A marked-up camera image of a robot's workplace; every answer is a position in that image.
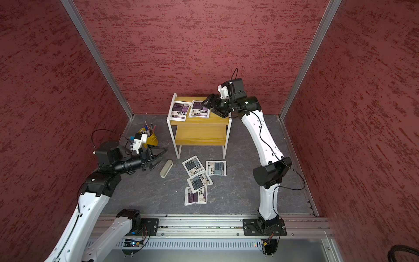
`pen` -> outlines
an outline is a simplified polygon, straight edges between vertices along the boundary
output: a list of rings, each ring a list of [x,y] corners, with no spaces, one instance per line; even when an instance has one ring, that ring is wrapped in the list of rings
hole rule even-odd
[[[148,126],[145,125],[144,128],[145,128],[145,131],[147,132],[147,135],[150,136],[150,130],[148,130]]]

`yellow table top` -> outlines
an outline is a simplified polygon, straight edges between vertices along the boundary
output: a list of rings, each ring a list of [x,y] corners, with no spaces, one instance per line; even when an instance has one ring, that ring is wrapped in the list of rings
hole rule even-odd
[[[204,101],[205,99],[206,99],[205,96],[177,96],[175,101],[192,102],[192,100]],[[170,125],[190,125],[190,124],[228,125],[228,120],[229,120],[228,117],[222,118],[212,112],[209,113],[209,118],[189,117],[189,110],[186,114],[185,122],[170,120]]]

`yellow pen holder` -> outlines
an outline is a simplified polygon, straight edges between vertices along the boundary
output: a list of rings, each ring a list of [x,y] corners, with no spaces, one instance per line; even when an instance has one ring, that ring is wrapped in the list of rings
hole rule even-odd
[[[138,133],[141,134],[141,130],[145,131],[145,128],[141,128],[140,130],[138,130]],[[147,137],[147,142],[145,144],[143,144],[143,146],[145,148],[147,148],[147,145],[157,145],[158,144],[158,140],[157,137],[155,135],[155,133],[151,134],[151,136]]]

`vent grille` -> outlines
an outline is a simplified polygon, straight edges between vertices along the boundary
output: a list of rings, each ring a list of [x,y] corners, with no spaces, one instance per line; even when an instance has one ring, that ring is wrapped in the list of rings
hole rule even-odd
[[[95,239],[89,239],[86,247]],[[139,249],[123,247],[123,240],[114,249]],[[260,239],[149,239],[143,249],[179,249],[179,250],[259,250]]]

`wire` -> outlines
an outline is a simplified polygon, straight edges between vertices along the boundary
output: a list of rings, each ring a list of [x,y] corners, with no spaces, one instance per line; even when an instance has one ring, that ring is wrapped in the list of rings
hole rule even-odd
[[[238,68],[236,68],[236,69],[233,71],[233,74],[231,75],[230,82],[233,80],[234,73],[236,73],[236,78],[237,78]]]
[[[74,223],[74,226],[73,226],[73,228],[72,228],[72,229],[71,229],[71,231],[70,231],[70,235],[68,235],[67,240],[65,241],[65,243],[64,243],[64,245],[62,246],[61,250],[58,252],[58,256],[57,256],[57,258],[59,258],[59,256],[61,255],[61,252],[64,250],[65,245],[67,244],[68,240],[69,240],[69,239],[70,239],[70,237],[71,237],[71,234],[72,234],[72,233],[73,233],[73,231],[74,231],[74,228],[76,227],[76,224],[77,224],[78,218],[80,217],[80,203],[79,203],[79,197],[80,197],[80,189],[81,189],[81,187],[82,187],[83,185],[84,185],[84,183],[83,183],[83,184],[81,184],[81,186],[80,186],[80,187],[79,187],[79,189],[77,190],[77,210],[78,210],[79,214],[77,215],[76,222]]]
[[[275,204],[274,204],[274,200],[275,200],[275,189],[279,188],[280,186],[277,186],[276,188],[274,188],[274,197],[272,198],[272,207],[274,209],[275,214],[279,215],[276,210],[275,210]]]
[[[267,146],[269,146],[269,148],[271,149],[271,151],[272,151],[272,153],[273,153],[273,155],[278,159],[278,161],[280,161],[279,160],[279,158],[276,156],[276,154],[275,154],[275,151],[272,149],[272,147],[268,144],[268,143],[266,143],[265,142],[265,140],[263,140],[262,139],[262,136],[261,136],[261,132],[262,132],[262,121],[261,121],[261,119],[259,118],[259,116],[255,113],[255,112],[252,112],[252,111],[249,111],[249,110],[245,110],[245,109],[239,109],[239,110],[241,110],[241,111],[246,111],[246,112],[251,112],[251,113],[253,113],[257,118],[258,118],[258,120],[259,120],[259,123],[260,123],[260,130],[259,130],[259,137],[260,137],[260,139],[267,145]],[[287,165],[287,164],[285,164],[283,161],[280,161],[284,166],[286,166],[286,167],[288,167],[288,168],[290,168],[290,169],[292,169],[295,173],[297,173],[297,175],[299,175],[300,176],[300,178],[302,179],[302,181],[303,181],[303,183],[304,183],[304,186],[302,187],[302,188],[298,188],[298,189],[295,189],[295,188],[290,188],[290,187],[283,187],[283,186],[279,186],[279,187],[283,187],[283,188],[286,188],[286,189],[291,189],[291,190],[295,190],[295,191],[298,191],[298,190],[303,190],[303,189],[305,189],[305,186],[306,186],[306,184],[305,184],[305,180],[304,180],[304,178],[303,178],[303,176],[302,175],[300,175],[300,173],[298,173],[295,169],[293,169],[292,167],[290,167],[289,165]]]
[[[148,235],[147,242],[145,242],[145,243],[143,242],[143,244],[142,244],[141,248],[140,248],[138,251],[142,250],[142,248],[143,248],[143,247],[145,247],[145,245],[147,245],[148,241],[150,240],[150,236],[151,236],[151,234],[150,234],[150,235]]]
[[[80,212],[79,212],[79,214],[77,215],[76,222],[74,223],[73,228],[71,229],[70,234],[69,234],[69,235],[68,235],[68,237],[67,237],[67,240],[65,241],[65,243],[64,243],[64,245],[62,246],[61,250],[58,252],[57,258],[59,258],[59,256],[61,255],[61,252],[64,250],[65,245],[67,245],[67,242],[68,242],[68,240],[69,240],[69,239],[70,239],[70,237],[71,237],[71,234],[73,234],[74,228],[76,227],[76,224],[77,224],[77,221],[78,221],[78,218],[79,218],[79,217],[80,217]]]
[[[236,71],[237,71],[237,73],[236,73],[236,78],[237,78],[238,68],[236,68],[236,69],[233,71],[233,74],[231,75],[230,83],[233,81],[233,76],[234,76],[234,73],[235,73]],[[231,100],[231,91],[232,91],[232,89],[233,89],[233,87],[230,87],[230,94],[228,94],[228,100],[229,100],[229,101]]]
[[[273,236],[274,236],[274,231],[272,231],[271,236],[268,239],[263,240],[263,242],[268,242],[269,241],[269,243],[268,243],[268,245],[269,245],[271,243],[271,239],[272,239]]]
[[[405,245],[394,245],[390,248],[390,250],[387,253],[388,262],[397,262],[396,256],[395,256],[395,253],[397,251],[408,252],[408,253],[419,256],[419,250],[413,247],[409,247]]]
[[[130,142],[131,143],[131,145],[132,145],[132,142],[131,142],[131,140],[129,140],[128,138],[126,138],[125,136],[123,136],[123,135],[121,135],[121,134],[119,134],[119,133],[117,133],[117,132],[115,132],[115,131],[112,131],[112,130],[109,130],[109,129],[96,129],[95,131],[93,131],[92,132],[92,136],[91,136],[91,140],[92,140],[92,144],[93,144],[93,147],[96,149],[96,146],[95,146],[95,142],[93,142],[93,134],[95,133],[95,132],[97,132],[97,131],[101,131],[101,130],[104,130],[104,131],[109,131],[109,132],[112,132],[112,133],[114,133],[114,134],[117,134],[117,135],[119,135],[120,137],[123,137],[123,138],[125,138],[128,142]]]
[[[275,254],[276,252],[277,252],[277,250],[278,250],[278,246],[279,246],[279,239],[281,238],[281,234],[279,234],[279,237],[278,237],[278,240],[277,240],[277,247],[275,248],[275,251],[272,253],[272,255],[273,254]]]

